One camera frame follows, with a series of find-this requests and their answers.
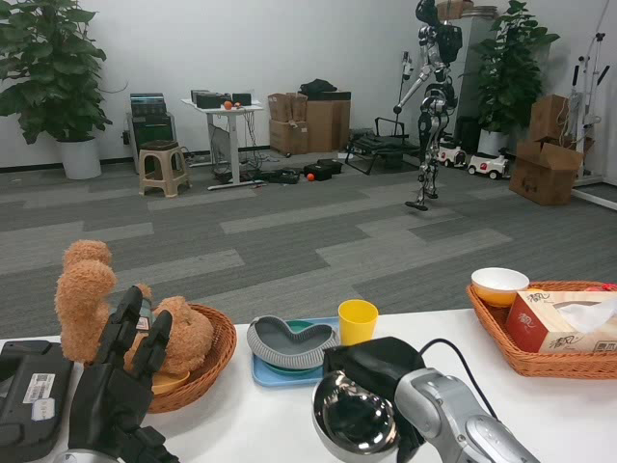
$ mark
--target bowl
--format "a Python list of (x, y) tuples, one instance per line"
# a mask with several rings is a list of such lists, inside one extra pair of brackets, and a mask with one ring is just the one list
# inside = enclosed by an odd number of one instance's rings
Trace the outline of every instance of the bowl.
[(509, 268), (481, 268), (471, 274), (473, 289), (484, 302), (493, 307), (511, 307), (518, 291), (529, 288), (529, 279)]

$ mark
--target white plant pot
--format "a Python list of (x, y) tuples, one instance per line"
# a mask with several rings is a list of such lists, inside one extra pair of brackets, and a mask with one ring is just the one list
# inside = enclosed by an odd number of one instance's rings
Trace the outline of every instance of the white plant pot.
[(502, 148), (508, 148), (509, 138), (509, 133), (488, 132), (486, 130), (482, 130), (480, 132), (478, 152), (484, 152), (485, 154), (493, 154), (497, 156), (499, 154), (499, 150)]
[(100, 176), (98, 145), (96, 140), (86, 142), (58, 142), (65, 174), (71, 180), (83, 180)]

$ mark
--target carpet floor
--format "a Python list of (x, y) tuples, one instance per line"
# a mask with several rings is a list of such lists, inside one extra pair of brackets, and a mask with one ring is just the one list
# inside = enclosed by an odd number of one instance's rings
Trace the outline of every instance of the carpet floor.
[[(304, 166), (329, 154), (282, 158)], [(131, 164), (70, 181), (62, 170), (0, 175), (0, 338), (58, 334), (54, 292), (64, 249), (101, 239), (114, 256), (116, 304), (151, 285), (246, 323), (256, 315), (332, 316), (349, 298), (381, 313), (461, 309), (471, 272), (506, 266), (532, 280), (617, 279), (617, 214), (577, 199), (538, 206), (506, 180), (440, 171), (428, 212), (403, 203), (416, 174), (345, 166), (324, 182), (210, 192), (209, 168), (171, 200), (138, 194)]]

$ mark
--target toy car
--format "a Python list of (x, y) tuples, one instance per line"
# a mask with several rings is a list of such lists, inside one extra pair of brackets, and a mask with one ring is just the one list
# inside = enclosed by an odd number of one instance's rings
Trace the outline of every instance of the toy car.
[(512, 156), (506, 149), (499, 150), (499, 156), (479, 152), (471, 157), (467, 172), (474, 175), (488, 174), (492, 180), (502, 177), (510, 177), (510, 159)]
[(467, 153), (449, 135), (444, 135), (440, 140), (440, 153), (438, 160), (445, 167), (467, 166)]

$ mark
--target white table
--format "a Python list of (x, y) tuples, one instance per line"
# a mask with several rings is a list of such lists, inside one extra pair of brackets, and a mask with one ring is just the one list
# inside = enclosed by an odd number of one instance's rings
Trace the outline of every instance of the white table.
[(257, 183), (263, 183), (261, 180), (241, 181), (240, 180), (240, 157), (238, 154), (238, 130), (237, 130), (237, 118), (238, 116), (244, 116), (256, 111), (263, 111), (263, 108), (259, 105), (253, 104), (251, 106), (242, 106), (241, 108), (233, 108), (230, 110), (225, 109), (223, 106), (213, 109), (201, 109), (190, 99), (185, 98), (181, 100), (184, 104), (188, 104), (196, 111), (204, 113), (207, 116), (207, 124), (205, 133), (208, 140), (212, 140), (212, 134), (210, 133), (210, 125), (214, 125), (214, 116), (226, 116), (229, 121), (229, 156), (231, 162), (231, 183), (224, 185), (209, 186), (208, 190), (220, 190), (222, 188), (233, 188), (235, 186), (255, 185)]
[[(148, 415), (144, 424), (167, 437), (167, 449), (182, 463), (335, 463), (312, 427), (312, 387), (275, 390), (255, 384), (247, 325), (237, 330), (236, 352), (210, 391), (176, 412)], [(614, 460), (617, 381), (519, 376), (471, 310), (381, 316), (375, 336), (396, 336), (416, 348), (436, 337), (456, 343), (499, 418), (543, 463)], [(448, 347), (431, 347), (425, 361), (469, 384)], [(79, 374), (77, 368), (73, 388)], [(65, 425), (52, 455), (66, 448), (67, 433)], [(424, 445), (413, 463), (440, 461), (435, 449)]]

